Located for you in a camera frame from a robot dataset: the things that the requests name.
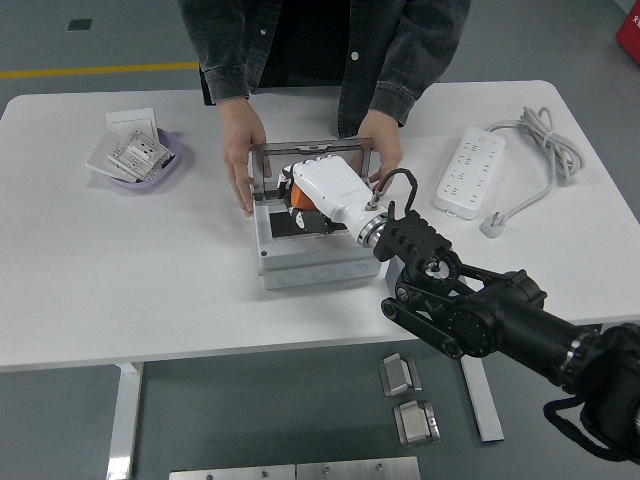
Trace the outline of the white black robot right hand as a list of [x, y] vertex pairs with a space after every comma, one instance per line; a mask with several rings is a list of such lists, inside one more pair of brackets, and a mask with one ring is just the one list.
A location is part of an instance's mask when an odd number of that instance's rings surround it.
[[343, 225], [362, 246], [376, 244], [386, 223], [381, 194], [371, 190], [338, 155], [286, 166], [278, 177], [279, 197], [296, 225], [310, 233], [332, 233]]

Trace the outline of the person's left hand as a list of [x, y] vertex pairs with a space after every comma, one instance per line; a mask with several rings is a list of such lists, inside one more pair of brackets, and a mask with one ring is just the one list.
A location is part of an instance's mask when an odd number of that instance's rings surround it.
[[369, 110], [360, 123], [357, 137], [370, 139], [372, 150], [379, 154], [380, 166], [369, 179], [369, 182], [377, 187], [403, 159], [399, 124], [383, 112]]

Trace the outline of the person's right hand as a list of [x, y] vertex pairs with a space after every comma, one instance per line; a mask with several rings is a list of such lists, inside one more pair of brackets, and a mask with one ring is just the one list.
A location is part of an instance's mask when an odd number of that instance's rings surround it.
[[259, 115], [244, 97], [220, 100], [216, 104], [222, 127], [222, 158], [228, 181], [239, 207], [246, 217], [253, 215], [249, 153], [255, 144], [266, 142]]

